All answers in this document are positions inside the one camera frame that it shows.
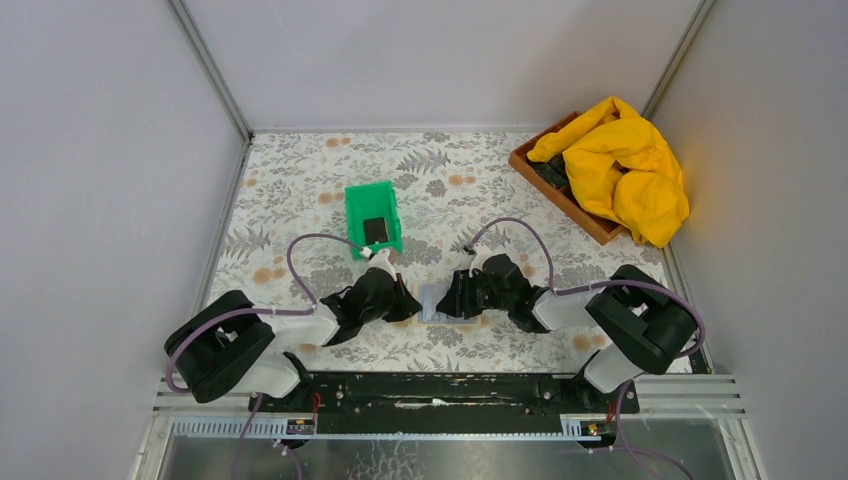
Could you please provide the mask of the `green plastic bin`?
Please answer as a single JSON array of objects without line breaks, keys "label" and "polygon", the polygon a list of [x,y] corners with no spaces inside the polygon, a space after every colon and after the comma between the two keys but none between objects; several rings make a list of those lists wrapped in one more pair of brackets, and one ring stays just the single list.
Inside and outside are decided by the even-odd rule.
[{"label": "green plastic bin", "polygon": [[347,187],[345,208],[348,238],[376,252],[404,250],[402,226],[394,187],[389,181]]}]

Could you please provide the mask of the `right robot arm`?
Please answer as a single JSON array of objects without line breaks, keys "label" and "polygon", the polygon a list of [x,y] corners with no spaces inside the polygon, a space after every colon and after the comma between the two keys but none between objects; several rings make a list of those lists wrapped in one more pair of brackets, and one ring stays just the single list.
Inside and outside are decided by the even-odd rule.
[{"label": "right robot arm", "polygon": [[600,328],[608,343],[581,367],[573,386],[575,402],[589,412],[601,410],[625,382],[666,373],[688,346],[698,346],[702,326],[689,304],[633,265],[608,280],[555,291],[532,284],[506,254],[478,255],[470,268],[455,272],[435,309],[454,318],[501,311],[526,333]]}]

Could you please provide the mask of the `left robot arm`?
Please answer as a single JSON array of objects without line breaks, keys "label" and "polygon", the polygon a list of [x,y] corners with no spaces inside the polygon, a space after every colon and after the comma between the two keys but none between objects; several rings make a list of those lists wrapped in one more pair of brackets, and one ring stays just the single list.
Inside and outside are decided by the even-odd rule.
[{"label": "left robot arm", "polygon": [[338,345],[372,321],[402,322],[421,309],[400,274],[376,267],[309,308],[259,307],[231,290],[167,338],[165,381],[200,404],[236,391],[264,394],[296,411],[309,401],[311,387],[307,370],[285,346]]}]

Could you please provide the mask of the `black VIP card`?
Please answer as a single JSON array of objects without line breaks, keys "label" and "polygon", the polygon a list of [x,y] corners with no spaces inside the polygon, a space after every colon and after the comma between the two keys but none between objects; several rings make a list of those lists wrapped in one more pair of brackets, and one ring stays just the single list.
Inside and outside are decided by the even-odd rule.
[{"label": "black VIP card", "polygon": [[363,221],[364,243],[376,245],[388,243],[390,230],[385,217],[370,218]]}]

